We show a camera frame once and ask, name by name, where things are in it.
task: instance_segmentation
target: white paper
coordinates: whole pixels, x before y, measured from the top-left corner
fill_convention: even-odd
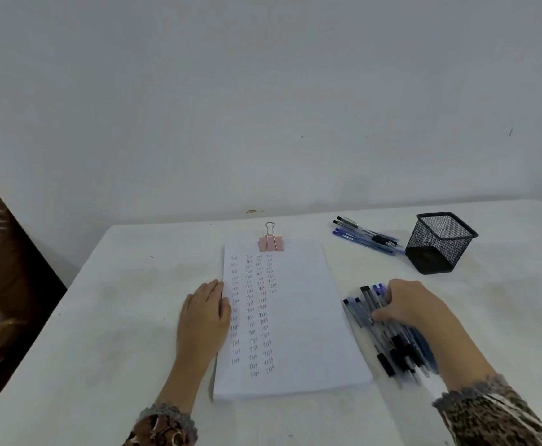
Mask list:
[[[370,382],[319,243],[284,238],[285,251],[228,244],[224,295],[231,327],[213,397],[237,399]]]

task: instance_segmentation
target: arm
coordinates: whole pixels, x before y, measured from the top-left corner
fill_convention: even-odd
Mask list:
[[[372,313],[416,327],[449,390],[433,405],[458,445],[542,445],[542,422],[498,375],[446,304],[420,282],[391,280],[389,305]]]
[[[145,409],[124,446],[193,445],[198,436],[190,413],[209,363],[222,348],[231,308],[223,283],[202,284],[186,297],[176,338],[176,361],[156,403]]]

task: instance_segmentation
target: white wall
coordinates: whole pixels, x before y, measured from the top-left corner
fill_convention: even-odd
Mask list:
[[[542,199],[542,0],[0,0],[0,195],[66,284],[111,224]]]

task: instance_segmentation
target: pile of pens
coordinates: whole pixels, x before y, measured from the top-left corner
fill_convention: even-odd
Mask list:
[[[347,217],[337,216],[333,223],[339,225],[333,232],[335,236],[361,246],[370,247],[387,255],[405,253],[405,249],[398,245],[399,240],[397,238],[362,228]]]
[[[386,306],[386,288],[383,284],[362,286],[360,288],[364,301],[359,297],[343,299],[357,324],[369,331],[377,358],[389,377],[394,377],[400,388],[406,375],[411,375],[420,385],[416,367],[426,377],[429,371],[438,373],[436,360],[424,337],[414,328],[408,328],[396,321],[375,322],[372,311]]]

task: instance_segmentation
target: patterned fabric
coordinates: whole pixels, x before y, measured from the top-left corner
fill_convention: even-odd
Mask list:
[[[432,405],[457,446],[542,445],[542,422],[501,375],[443,394]],[[141,413],[124,446],[192,446],[197,438],[190,416],[161,404]]]
[[[123,446],[192,446],[198,435],[194,421],[177,407],[153,404],[143,410]]]
[[[458,446],[542,445],[542,422],[501,375],[443,394],[432,405]]]

